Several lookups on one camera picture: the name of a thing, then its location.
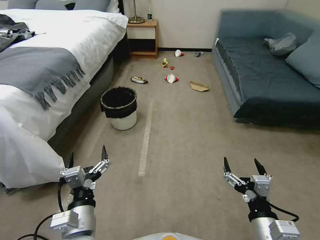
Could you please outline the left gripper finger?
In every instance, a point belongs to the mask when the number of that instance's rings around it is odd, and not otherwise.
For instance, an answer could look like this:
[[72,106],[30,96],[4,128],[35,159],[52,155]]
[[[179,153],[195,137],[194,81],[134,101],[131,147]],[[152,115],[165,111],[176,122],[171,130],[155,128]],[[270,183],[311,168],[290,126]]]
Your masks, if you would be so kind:
[[[74,166],[74,153],[72,152],[67,168],[72,168],[73,166]],[[60,177],[59,183],[66,184],[66,180],[63,177]]]
[[110,160],[108,158],[108,153],[105,145],[103,145],[102,153],[101,153],[101,161],[89,171],[89,174],[97,174],[98,172],[103,174],[104,171],[106,171],[106,169],[109,167],[109,165],[110,165]]

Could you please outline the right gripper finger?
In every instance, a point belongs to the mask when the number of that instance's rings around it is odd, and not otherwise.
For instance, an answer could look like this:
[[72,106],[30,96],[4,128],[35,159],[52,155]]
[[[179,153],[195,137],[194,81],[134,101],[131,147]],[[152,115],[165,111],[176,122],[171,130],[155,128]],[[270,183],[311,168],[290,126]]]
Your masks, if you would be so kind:
[[231,173],[231,168],[229,166],[228,160],[226,157],[224,157],[224,179],[227,183],[229,183],[232,187],[235,186],[244,186],[246,183],[241,180],[239,177]]
[[267,174],[264,166],[256,158],[254,158],[254,163],[255,163],[255,166],[257,168],[259,175],[263,175],[263,176],[267,177],[268,179],[272,179],[273,176]]

